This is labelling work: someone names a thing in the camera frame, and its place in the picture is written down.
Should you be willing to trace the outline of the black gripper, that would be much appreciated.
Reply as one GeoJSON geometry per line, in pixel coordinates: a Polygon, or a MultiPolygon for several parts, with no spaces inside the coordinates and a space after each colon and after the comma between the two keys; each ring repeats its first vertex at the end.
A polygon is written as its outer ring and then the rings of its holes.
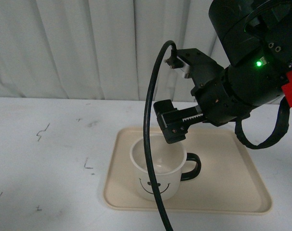
{"type": "Polygon", "coordinates": [[[188,77],[195,85],[191,95],[201,112],[196,107],[178,110],[171,100],[155,102],[157,121],[168,144],[184,140],[188,128],[203,122],[204,117],[217,127],[237,117],[249,117],[252,106],[236,96],[222,66],[196,48],[178,50],[177,55],[189,66],[188,77]]]}

